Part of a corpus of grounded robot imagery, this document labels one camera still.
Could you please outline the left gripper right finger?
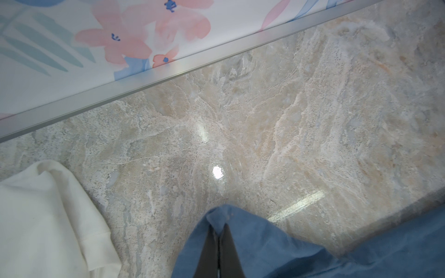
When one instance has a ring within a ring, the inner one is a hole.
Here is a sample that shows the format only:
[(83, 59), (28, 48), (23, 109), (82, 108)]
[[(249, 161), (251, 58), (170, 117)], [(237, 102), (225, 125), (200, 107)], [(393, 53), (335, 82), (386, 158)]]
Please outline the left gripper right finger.
[(219, 277), (245, 278), (234, 239), (228, 224), (224, 225), (219, 237)]

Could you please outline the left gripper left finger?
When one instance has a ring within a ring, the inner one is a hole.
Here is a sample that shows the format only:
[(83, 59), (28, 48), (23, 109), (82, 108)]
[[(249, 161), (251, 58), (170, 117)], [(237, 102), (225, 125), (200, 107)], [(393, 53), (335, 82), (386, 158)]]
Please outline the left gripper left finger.
[(219, 277), (219, 237), (209, 227), (198, 265), (193, 278)]

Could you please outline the blue t-shirt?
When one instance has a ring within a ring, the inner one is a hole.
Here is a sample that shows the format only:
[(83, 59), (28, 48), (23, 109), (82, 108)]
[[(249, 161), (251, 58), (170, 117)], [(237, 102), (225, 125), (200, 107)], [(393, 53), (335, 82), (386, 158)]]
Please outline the blue t-shirt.
[(291, 237), (268, 220), (223, 205), (201, 219), (180, 252), (173, 277), (193, 278), (207, 231), (228, 224), (246, 278), (442, 278), (445, 209), (438, 207), (336, 257)]

